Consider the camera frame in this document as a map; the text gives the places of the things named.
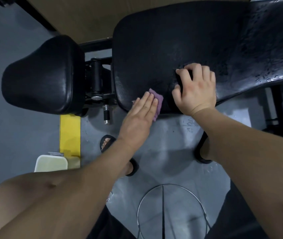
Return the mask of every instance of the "white container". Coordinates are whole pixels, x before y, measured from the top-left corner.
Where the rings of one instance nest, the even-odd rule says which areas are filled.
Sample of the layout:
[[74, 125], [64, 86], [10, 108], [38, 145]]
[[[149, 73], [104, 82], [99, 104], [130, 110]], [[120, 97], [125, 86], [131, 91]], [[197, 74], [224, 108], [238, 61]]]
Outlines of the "white container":
[[36, 160], [34, 172], [51, 172], [57, 170], [78, 169], [81, 166], [79, 157], [41, 155]]

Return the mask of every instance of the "black leather seat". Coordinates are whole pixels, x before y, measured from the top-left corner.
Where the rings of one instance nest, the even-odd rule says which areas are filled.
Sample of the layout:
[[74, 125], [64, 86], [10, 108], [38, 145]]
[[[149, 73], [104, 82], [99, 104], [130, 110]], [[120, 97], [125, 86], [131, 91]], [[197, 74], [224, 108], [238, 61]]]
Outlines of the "black leather seat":
[[57, 36], [2, 77], [5, 100], [17, 107], [52, 114], [80, 114], [85, 102], [85, 54], [68, 36]]
[[193, 62], [215, 71], [220, 103], [283, 81], [283, 0], [195, 1], [135, 13], [116, 26], [112, 53], [124, 110], [152, 88], [164, 96], [162, 113], [179, 113], [175, 69]]

